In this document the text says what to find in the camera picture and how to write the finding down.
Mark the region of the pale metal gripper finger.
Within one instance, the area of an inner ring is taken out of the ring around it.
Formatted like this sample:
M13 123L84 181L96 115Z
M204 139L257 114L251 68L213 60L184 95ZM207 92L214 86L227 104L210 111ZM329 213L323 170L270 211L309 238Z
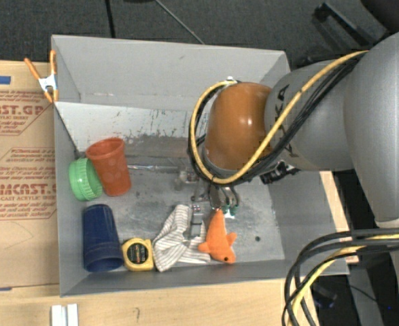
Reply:
M198 202L201 198L202 181L199 176L192 171L182 170L180 172L181 188L192 186L194 188L191 200Z
M199 204L193 204L188 238L193 239L201 235L203 217L204 217L204 212L201 206Z

